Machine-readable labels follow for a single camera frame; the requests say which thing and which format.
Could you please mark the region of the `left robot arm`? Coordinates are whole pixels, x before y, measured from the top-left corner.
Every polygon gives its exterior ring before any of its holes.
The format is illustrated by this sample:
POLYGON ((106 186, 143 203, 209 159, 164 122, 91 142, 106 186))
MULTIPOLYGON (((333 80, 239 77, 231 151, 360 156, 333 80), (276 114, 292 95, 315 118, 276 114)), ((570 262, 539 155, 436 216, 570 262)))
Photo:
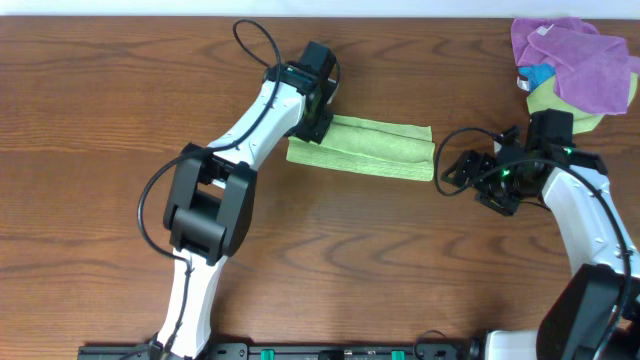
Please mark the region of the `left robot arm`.
POLYGON ((205 352, 222 270, 251 224, 257 171, 283 137, 323 140, 338 73, 336 55, 310 42, 298 60, 266 69, 255 101, 224 135, 182 150, 163 214, 174 280, 150 358, 196 359, 205 352))

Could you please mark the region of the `green microfiber cloth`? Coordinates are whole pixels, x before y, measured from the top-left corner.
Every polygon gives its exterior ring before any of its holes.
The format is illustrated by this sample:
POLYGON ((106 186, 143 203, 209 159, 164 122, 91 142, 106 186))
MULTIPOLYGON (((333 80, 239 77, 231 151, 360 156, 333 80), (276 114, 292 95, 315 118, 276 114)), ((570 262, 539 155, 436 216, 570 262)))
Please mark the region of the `green microfiber cloth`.
POLYGON ((320 144, 290 137, 286 160, 330 170, 429 182, 434 177, 434 152, 430 127, 336 115, 320 144))

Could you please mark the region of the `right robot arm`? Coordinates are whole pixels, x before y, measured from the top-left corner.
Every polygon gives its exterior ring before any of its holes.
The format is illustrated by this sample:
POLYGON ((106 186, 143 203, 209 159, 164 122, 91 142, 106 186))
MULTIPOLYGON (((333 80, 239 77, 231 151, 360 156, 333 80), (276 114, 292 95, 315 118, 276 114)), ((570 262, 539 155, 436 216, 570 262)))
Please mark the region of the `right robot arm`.
POLYGON ((610 193, 608 170, 573 141, 574 117, 546 109, 518 127, 490 132, 493 153, 463 152, 437 185, 512 216, 537 199, 558 225, 572 278, 535 330, 493 330, 471 359, 636 359, 639 356, 639 250, 610 193))

